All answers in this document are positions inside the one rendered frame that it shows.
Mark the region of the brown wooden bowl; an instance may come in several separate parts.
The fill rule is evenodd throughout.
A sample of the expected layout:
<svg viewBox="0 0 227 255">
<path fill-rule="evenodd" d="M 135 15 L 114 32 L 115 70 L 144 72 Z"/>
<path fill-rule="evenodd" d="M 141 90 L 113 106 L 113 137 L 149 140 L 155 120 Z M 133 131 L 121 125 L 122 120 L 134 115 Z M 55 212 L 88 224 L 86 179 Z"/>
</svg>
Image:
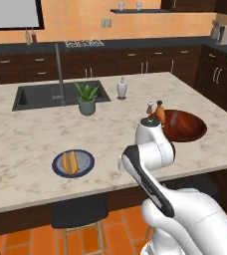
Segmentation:
<svg viewBox="0 0 227 255">
<path fill-rule="evenodd" d="M 164 135 L 170 141 L 190 142 L 202 138 L 207 132 L 206 123 L 184 111 L 165 110 Z"/>
</svg>

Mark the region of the white soap dispenser bottle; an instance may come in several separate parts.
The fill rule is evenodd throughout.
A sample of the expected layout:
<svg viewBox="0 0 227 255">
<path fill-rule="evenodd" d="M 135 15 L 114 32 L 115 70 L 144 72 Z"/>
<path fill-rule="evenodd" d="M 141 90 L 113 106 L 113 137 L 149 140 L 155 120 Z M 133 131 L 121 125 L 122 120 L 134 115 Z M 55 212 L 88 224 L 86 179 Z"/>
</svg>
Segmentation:
<svg viewBox="0 0 227 255">
<path fill-rule="evenodd" d="M 125 99 L 126 91 L 127 91 L 127 82 L 124 78 L 121 78 L 120 81 L 116 85 L 117 97 L 120 100 Z"/>
</svg>

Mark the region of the dark island base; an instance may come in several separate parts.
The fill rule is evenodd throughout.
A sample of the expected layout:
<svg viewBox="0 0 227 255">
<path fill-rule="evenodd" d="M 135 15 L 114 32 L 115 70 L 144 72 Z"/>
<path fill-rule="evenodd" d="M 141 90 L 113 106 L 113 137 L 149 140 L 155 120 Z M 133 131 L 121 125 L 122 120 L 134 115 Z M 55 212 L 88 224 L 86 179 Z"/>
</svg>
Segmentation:
<svg viewBox="0 0 227 255">
<path fill-rule="evenodd" d="M 207 174 L 218 187 L 219 199 L 216 201 L 227 213 L 227 168 Z M 146 193 L 138 186 L 105 194 L 108 211 L 141 205 L 146 198 Z M 52 207 L 53 203 L 50 203 L 0 213 L 0 235 L 50 224 Z"/>
</svg>

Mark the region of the blue rimmed grey plate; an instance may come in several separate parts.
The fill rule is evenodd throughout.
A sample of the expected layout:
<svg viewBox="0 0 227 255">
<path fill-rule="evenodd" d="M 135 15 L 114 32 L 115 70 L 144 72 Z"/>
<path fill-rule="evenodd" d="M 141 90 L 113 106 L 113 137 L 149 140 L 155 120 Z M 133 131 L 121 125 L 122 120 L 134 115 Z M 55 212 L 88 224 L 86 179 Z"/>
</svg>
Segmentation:
<svg viewBox="0 0 227 255">
<path fill-rule="evenodd" d="M 71 150 L 66 150 L 58 154 L 53 162 L 52 169 L 56 174 L 64 178 L 78 178 L 88 174 L 95 166 L 95 158 L 91 153 L 83 149 L 74 149 L 78 161 L 78 172 L 74 174 L 67 173 L 62 167 L 62 155 L 64 153 L 69 153 Z"/>
</svg>

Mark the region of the golden bun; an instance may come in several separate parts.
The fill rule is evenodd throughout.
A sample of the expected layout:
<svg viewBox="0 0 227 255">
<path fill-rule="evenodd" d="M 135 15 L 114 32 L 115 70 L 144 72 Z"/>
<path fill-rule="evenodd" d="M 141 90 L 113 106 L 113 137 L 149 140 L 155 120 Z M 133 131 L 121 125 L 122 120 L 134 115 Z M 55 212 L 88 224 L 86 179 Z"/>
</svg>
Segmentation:
<svg viewBox="0 0 227 255">
<path fill-rule="evenodd" d="M 71 152 L 64 152 L 62 155 L 62 168 L 68 174 L 76 174 L 79 170 L 76 154 Z"/>
</svg>

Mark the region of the dark wall cupboards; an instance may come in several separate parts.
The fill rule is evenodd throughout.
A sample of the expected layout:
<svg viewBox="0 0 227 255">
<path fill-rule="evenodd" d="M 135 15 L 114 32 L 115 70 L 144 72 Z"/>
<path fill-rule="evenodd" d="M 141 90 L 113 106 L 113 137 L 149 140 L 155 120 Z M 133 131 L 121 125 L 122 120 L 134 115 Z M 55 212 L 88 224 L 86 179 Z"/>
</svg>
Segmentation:
<svg viewBox="0 0 227 255">
<path fill-rule="evenodd" d="M 161 0 L 160 8 L 170 12 L 215 12 L 227 15 L 227 0 Z"/>
</svg>

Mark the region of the short dark base cupboards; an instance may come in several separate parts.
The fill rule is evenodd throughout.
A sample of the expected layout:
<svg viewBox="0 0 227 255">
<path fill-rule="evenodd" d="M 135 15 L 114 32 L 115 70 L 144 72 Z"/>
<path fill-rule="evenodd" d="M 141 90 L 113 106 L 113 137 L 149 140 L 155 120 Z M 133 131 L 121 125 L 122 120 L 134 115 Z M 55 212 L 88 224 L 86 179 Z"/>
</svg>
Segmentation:
<svg viewBox="0 0 227 255">
<path fill-rule="evenodd" d="M 227 53 L 202 47 L 194 88 L 227 112 Z"/>
</svg>

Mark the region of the dark wall shelf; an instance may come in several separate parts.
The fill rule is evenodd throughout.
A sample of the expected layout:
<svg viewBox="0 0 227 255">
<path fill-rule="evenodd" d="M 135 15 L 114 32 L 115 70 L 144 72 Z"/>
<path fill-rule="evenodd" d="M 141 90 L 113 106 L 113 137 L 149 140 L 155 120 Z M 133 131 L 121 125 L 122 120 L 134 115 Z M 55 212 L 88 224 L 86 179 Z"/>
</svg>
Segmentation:
<svg viewBox="0 0 227 255">
<path fill-rule="evenodd" d="M 170 13 L 168 10 L 163 9 L 110 9 L 111 12 L 115 14 L 156 14 L 156 13 Z"/>
</svg>

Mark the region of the orange brown shaker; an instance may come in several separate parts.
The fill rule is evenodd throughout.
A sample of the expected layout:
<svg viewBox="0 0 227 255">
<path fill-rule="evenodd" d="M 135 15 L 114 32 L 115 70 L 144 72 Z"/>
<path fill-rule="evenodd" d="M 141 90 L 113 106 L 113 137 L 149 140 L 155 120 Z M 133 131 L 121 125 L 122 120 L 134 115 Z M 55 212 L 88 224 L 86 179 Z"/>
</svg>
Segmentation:
<svg viewBox="0 0 227 255">
<path fill-rule="evenodd" d="M 165 125 L 165 113 L 164 113 L 164 107 L 162 106 L 162 101 L 156 102 L 157 107 L 155 110 L 156 117 L 160 120 L 161 125 Z"/>
</svg>

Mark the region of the grey sink tap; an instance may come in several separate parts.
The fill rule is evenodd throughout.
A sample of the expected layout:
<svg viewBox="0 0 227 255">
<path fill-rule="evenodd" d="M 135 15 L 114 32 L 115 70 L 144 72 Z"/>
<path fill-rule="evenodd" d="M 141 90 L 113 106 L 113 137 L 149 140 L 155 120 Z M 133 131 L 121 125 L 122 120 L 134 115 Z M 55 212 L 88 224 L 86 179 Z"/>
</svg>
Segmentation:
<svg viewBox="0 0 227 255">
<path fill-rule="evenodd" d="M 61 57 L 60 57 L 58 43 L 55 43 L 55 51 L 56 51 L 57 68 L 58 68 L 59 82 L 60 82 L 61 102 L 62 102 L 62 105 L 65 106 L 67 104 L 67 101 L 66 101 L 65 87 L 64 87 L 63 76 L 62 76 Z"/>
</svg>

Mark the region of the black sink basin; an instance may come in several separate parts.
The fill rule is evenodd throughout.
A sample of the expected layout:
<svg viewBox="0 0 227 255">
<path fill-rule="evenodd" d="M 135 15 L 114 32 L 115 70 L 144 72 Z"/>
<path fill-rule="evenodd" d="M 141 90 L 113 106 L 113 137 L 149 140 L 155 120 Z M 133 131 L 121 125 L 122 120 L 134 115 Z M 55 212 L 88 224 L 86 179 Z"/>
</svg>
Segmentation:
<svg viewBox="0 0 227 255">
<path fill-rule="evenodd" d="M 91 80 L 81 82 L 81 85 L 90 85 L 97 90 L 96 102 L 109 102 L 111 99 L 99 80 Z M 77 105 L 80 93 L 74 82 L 64 83 L 64 92 L 66 97 L 66 105 Z M 44 109 L 60 107 L 61 86 L 57 84 L 43 84 L 34 86 L 20 86 L 16 93 L 13 111 L 26 111 L 33 109 Z"/>
</svg>

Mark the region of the grey utensil pot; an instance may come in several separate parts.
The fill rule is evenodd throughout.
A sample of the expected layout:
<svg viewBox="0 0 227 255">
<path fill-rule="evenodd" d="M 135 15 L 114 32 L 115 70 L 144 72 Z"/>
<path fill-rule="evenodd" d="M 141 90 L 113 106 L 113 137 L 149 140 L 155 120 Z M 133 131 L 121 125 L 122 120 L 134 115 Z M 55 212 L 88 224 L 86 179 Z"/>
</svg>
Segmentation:
<svg viewBox="0 0 227 255">
<path fill-rule="evenodd" d="M 213 20 L 212 21 L 212 30 L 211 30 L 211 34 L 210 34 L 210 38 L 211 39 L 217 39 L 217 35 L 218 35 L 218 30 L 219 30 L 219 22 L 217 20 Z"/>
</svg>

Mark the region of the black framed window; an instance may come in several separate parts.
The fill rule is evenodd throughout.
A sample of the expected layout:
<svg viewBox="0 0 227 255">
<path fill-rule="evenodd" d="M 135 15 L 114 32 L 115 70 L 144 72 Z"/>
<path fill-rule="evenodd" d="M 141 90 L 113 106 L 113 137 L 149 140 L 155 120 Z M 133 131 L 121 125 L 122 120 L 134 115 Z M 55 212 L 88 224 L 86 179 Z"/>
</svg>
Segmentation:
<svg viewBox="0 0 227 255">
<path fill-rule="evenodd" d="M 0 0 L 0 31 L 44 29 L 41 0 Z"/>
</svg>

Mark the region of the green potted plant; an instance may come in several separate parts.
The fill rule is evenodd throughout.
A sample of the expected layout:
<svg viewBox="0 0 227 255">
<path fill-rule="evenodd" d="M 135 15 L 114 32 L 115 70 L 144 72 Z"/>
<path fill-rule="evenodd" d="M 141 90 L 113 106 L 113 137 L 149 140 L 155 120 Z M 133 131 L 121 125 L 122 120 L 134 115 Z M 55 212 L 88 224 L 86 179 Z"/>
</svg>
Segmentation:
<svg viewBox="0 0 227 255">
<path fill-rule="evenodd" d="M 96 97 L 98 96 L 98 87 L 93 88 L 91 85 L 81 85 L 75 83 L 80 94 L 78 97 L 79 111 L 84 116 L 91 116 L 96 111 Z"/>
</svg>

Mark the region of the long dark base cupboards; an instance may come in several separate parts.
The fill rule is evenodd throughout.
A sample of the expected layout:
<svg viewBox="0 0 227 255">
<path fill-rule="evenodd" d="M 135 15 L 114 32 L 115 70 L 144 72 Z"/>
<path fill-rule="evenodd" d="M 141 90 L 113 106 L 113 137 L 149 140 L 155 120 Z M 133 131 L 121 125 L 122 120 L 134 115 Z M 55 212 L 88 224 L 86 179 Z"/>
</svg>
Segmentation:
<svg viewBox="0 0 227 255">
<path fill-rule="evenodd" d="M 60 51 L 63 79 L 169 72 L 195 80 L 201 48 L 172 46 L 131 50 Z M 0 85 L 58 80 L 56 51 L 0 54 Z"/>
</svg>

